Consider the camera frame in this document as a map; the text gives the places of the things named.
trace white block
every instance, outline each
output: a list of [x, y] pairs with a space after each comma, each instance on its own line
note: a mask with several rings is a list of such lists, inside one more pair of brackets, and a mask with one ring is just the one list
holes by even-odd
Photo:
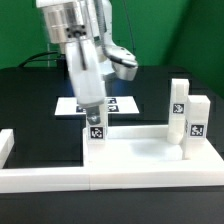
[[14, 145], [12, 129], [3, 129], [0, 133], [0, 169], [3, 168]]
[[187, 79], [172, 79], [167, 141], [180, 144], [184, 134], [185, 110], [189, 92]]
[[205, 148], [209, 108], [207, 96], [188, 96], [182, 143], [184, 159], [191, 159]]

